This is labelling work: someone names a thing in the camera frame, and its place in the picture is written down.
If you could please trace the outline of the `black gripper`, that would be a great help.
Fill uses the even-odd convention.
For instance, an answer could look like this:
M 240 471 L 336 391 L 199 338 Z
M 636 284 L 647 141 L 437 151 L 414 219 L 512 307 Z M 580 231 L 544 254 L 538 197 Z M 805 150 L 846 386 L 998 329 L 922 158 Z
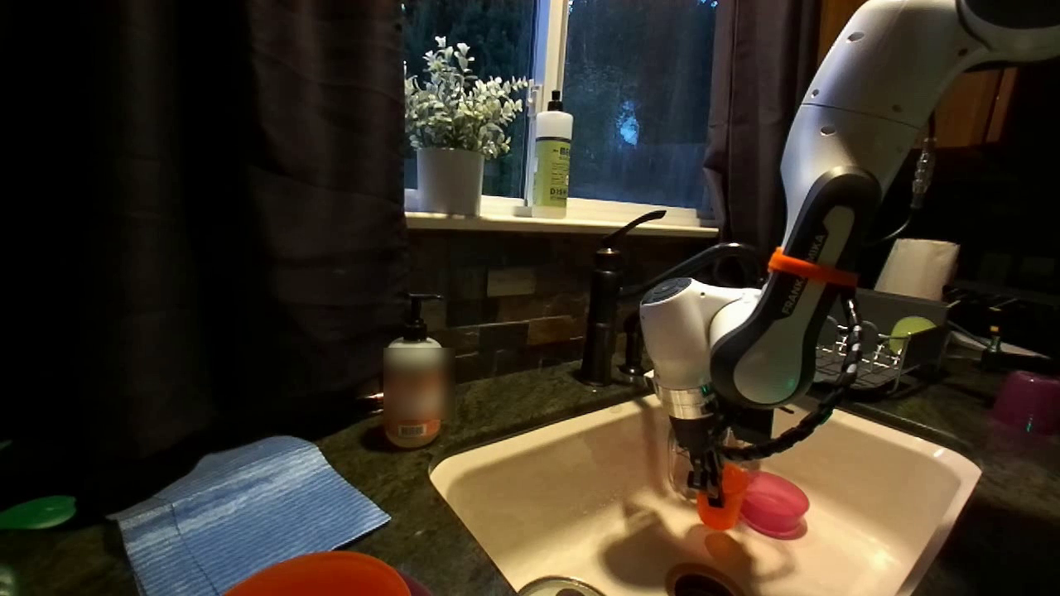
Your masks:
M 715 417 L 674 417 L 674 487 L 680 492 L 722 492 L 722 424 Z

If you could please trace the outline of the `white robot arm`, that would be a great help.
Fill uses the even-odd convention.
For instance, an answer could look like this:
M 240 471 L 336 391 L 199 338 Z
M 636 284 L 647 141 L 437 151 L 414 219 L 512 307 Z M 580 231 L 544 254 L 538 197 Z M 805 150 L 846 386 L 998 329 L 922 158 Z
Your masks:
M 946 85 L 976 65 L 1060 56 L 1060 0 L 865 0 L 818 62 L 780 158 L 786 231 L 759 289 L 674 276 L 639 298 L 639 329 L 670 421 L 677 489 L 722 502 L 722 467 L 783 454 L 824 424 L 739 447 L 744 415 L 813 386 L 831 311 L 856 311 L 857 258 Z

